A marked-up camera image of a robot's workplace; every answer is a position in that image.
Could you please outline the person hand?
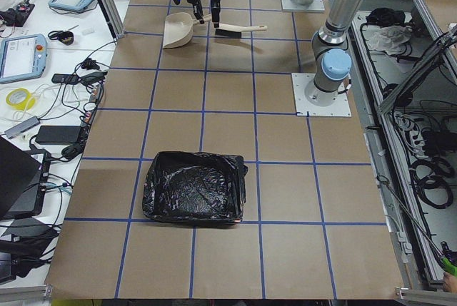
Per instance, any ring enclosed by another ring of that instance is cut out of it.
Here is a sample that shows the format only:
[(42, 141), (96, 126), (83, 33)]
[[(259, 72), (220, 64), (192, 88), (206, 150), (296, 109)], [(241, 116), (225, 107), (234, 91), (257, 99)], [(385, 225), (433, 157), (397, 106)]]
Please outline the person hand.
[(443, 274), (443, 290), (453, 294), (457, 293), (457, 277), (451, 273), (444, 272)]

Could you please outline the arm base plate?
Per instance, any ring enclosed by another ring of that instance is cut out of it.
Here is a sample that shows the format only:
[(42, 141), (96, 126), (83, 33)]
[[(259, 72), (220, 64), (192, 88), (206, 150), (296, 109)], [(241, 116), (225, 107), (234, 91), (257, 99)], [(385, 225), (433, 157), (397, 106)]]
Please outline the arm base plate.
[(322, 14), (325, 6), (322, 0), (281, 0), (282, 11)]
[(314, 84), (314, 73), (292, 73), (297, 116), (350, 118), (348, 96), (341, 83), (337, 91), (323, 92)]

